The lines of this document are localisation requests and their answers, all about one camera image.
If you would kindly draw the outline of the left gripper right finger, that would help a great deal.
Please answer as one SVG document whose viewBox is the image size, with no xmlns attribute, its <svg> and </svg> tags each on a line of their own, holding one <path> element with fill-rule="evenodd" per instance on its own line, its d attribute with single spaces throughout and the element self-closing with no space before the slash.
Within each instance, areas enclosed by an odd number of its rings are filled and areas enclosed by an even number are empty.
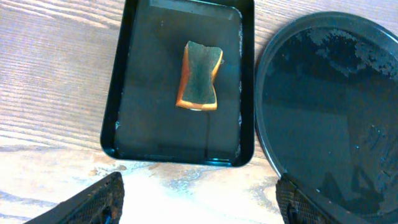
<svg viewBox="0 0 398 224">
<path fill-rule="evenodd" d="M 309 200 L 286 175 L 276 183 L 276 199 L 285 224 L 337 223 Z"/>
</svg>

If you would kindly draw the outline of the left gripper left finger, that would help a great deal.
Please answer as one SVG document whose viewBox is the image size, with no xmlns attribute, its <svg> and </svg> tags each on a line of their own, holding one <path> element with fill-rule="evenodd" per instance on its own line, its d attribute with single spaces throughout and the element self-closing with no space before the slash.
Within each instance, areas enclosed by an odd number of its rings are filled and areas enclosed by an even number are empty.
<svg viewBox="0 0 398 224">
<path fill-rule="evenodd" d="M 118 224 L 124 194 L 122 175 L 113 172 L 26 224 Z"/>
</svg>

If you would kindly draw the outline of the orange sponge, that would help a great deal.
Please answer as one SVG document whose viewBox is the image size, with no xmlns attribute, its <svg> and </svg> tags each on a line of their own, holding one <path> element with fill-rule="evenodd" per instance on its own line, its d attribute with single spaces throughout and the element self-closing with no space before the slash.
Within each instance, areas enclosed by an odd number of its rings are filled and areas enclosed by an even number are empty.
<svg viewBox="0 0 398 224">
<path fill-rule="evenodd" d="M 216 110 L 218 104 L 214 82 L 222 59 L 221 48 L 188 41 L 184 48 L 175 105 L 198 111 Z"/>
</svg>

